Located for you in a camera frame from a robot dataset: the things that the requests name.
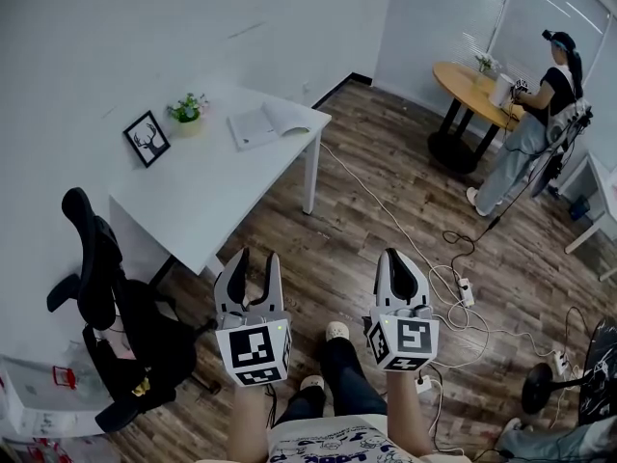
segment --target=blue object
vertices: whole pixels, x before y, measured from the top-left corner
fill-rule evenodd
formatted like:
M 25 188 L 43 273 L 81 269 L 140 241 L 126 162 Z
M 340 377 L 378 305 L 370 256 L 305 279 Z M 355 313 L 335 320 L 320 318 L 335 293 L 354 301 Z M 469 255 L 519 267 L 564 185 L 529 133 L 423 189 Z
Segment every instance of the blue object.
M 576 221 L 584 216 L 589 211 L 589 201 L 584 196 L 580 196 L 570 206 L 570 217 L 572 221 Z

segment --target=black picture frame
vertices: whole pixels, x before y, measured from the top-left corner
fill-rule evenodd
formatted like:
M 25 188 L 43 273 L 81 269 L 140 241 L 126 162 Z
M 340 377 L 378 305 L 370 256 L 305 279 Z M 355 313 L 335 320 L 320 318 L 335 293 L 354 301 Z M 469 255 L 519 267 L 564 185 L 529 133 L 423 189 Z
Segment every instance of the black picture frame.
M 142 137 L 147 137 L 149 135 L 148 130 L 152 135 L 149 136 L 148 142 L 144 142 Z M 137 155 L 146 168 L 171 147 L 165 134 L 163 134 L 163 130 L 161 130 L 161 127 L 150 110 L 145 112 L 144 115 L 127 127 L 123 134 L 128 144 L 131 145 L 131 148 L 137 152 Z M 155 145 L 157 137 L 160 137 L 160 142 Z

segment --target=book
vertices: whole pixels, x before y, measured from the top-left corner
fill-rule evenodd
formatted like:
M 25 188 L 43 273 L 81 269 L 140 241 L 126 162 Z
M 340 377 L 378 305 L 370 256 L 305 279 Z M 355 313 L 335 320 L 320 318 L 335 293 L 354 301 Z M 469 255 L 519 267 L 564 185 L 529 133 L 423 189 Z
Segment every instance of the book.
M 310 131 L 297 110 L 270 101 L 255 110 L 230 115 L 228 122 L 239 150 L 272 143 L 283 135 Z

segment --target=black hair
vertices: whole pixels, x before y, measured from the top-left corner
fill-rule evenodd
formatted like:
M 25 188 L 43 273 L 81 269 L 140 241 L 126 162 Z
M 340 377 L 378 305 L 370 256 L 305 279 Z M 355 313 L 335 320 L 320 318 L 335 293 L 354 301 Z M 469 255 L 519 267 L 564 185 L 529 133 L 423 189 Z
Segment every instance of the black hair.
M 568 59 L 568 68 L 572 74 L 572 82 L 575 86 L 575 98 L 582 98 L 582 62 L 577 51 L 577 44 L 570 38 L 568 33 L 558 32 L 553 33 L 550 41 L 557 41 L 559 47 L 566 52 Z

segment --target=ponytail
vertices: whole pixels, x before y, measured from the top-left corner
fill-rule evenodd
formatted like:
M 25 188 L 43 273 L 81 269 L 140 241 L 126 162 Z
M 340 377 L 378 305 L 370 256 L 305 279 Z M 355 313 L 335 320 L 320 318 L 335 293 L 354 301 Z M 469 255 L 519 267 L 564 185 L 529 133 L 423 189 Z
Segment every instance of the ponytail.
M 580 61 L 580 55 L 576 49 L 568 51 L 568 68 L 572 74 L 572 82 L 575 85 L 575 98 L 582 98 L 582 62 Z

